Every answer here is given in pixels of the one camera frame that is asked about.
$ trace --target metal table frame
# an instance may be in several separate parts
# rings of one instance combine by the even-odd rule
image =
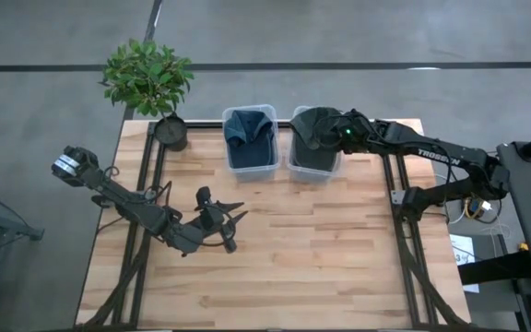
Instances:
[[[217,129],[222,128],[221,121],[188,121],[186,122],[189,129]],[[288,120],[278,120],[277,122],[279,128],[289,128]],[[147,128],[147,139],[145,142],[145,148],[143,153],[143,159],[141,161],[140,172],[138,174],[138,183],[136,185],[136,190],[144,190],[147,186],[146,179],[148,175],[148,164],[150,161],[152,146],[155,143],[153,136],[153,129],[155,123],[149,123]],[[161,170],[163,169],[163,162],[167,150],[163,145],[159,146],[157,161],[155,164],[155,171],[153,174],[152,185],[158,186],[160,184]],[[396,156],[396,165],[399,173],[400,183],[402,188],[407,189],[409,187],[408,177],[407,177],[407,168],[405,166],[405,160],[403,156]],[[393,177],[391,160],[389,157],[383,157],[383,168],[384,176],[386,179],[386,190],[390,193],[391,191],[396,190],[395,188],[395,179]],[[419,234],[419,225],[416,222],[409,223],[410,228],[410,238],[405,237],[403,221],[396,217],[395,210],[396,205],[389,198],[391,204],[391,211],[393,214],[393,222],[395,225],[395,240],[399,252],[399,258],[401,262],[401,270],[403,274],[403,281],[405,284],[405,291],[407,295],[407,306],[409,311],[409,316],[411,320],[412,327],[406,330],[419,330],[419,331],[503,331],[499,329],[488,329],[480,328],[469,325],[440,325],[438,322],[438,315],[436,313],[436,307],[445,305],[445,301],[442,299],[440,294],[427,283],[430,282],[428,276],[427,264],[425,261],[425,256],[423,254],[423,245],[421,242],[421,237]],[[119,281],[118,286],[112,292],[111,304],[107,316],[109,316],[110,311],[112,311],[112,318],[108,325],[104,325],[107,319],[100,320],[95,324],[90,325],[75,325],[69,330],[82,330],[82,331],[135,331],[138,330],[138,320],[140,317],[140,308],[142,302],[142,296],[145,286],[145,275],[147,271],[147,260],[150,247],[150,238],[151,236],[148,233],[143,234],[142,242],[139,246],[139,249],[133,258],[135,252],[135,241],[136,233],[139,227],[135,223],[131,223],[128,229],[128,235],[126,238],[126,246],[124,248],[124,257],[121,269],[121,281]],[[411,254],[407,246],[407,240],[413,243],[413,248],[415,253]],[[427,322],[421,323],[421,317],[419,316],[419,308],[415,295],[415,289],[413,284],[413,278],[411,275],[416,276],[419,283],[421,284],[424,304],[426,307],[426,312],[428,313]],[[136,275],[135,281],[135,290],[133,292],[132,298],[132,308],[130,315],[127,320],[123,318],[124,310],[124,296],[125,290],[130,283],[130,281]],[[362,329],[361,331],[371,331],[375,329]]]

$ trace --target white paper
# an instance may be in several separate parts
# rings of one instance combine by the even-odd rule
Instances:
[[[452,249],[454,249],[454,257],[456,258],[457,265],[463,265],[467,263],[475,263],[475,251],[472,246],[472,238],[460,235],[450,235],[450,242],[452,243]],[[465,291],[478,293],[478,285],[465,285],[463,286]]]

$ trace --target black plant pot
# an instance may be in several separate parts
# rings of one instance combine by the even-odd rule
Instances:
[[[188,145],[188,128],[177,115],[170,115],[155,124],[155,138],[171,151],[181,151]]]

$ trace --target potted plant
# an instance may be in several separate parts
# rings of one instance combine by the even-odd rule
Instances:
[[[177,104],[185,102],[183,87],[190,91],[189,79],[194,75],[185,70],[192,62],[173,54],[173,49],[153,41],[130,40],[108,59],[103,69],[102,85],[108,87],[104,97],[114,105],[125,102],[137,112],[163,118],[155,125],[155,138],[173,151],[187,145],[185,122],[177,116]]]

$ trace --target green leaves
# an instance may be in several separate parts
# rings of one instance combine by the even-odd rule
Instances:
[[[103,69],[104,98],[112,104],[123,102],[143,115],[169,115],[185,102],[194,74],[186,68],[192,62],[173,54],[167,46],[153,41],[128,41],[118,47]]]

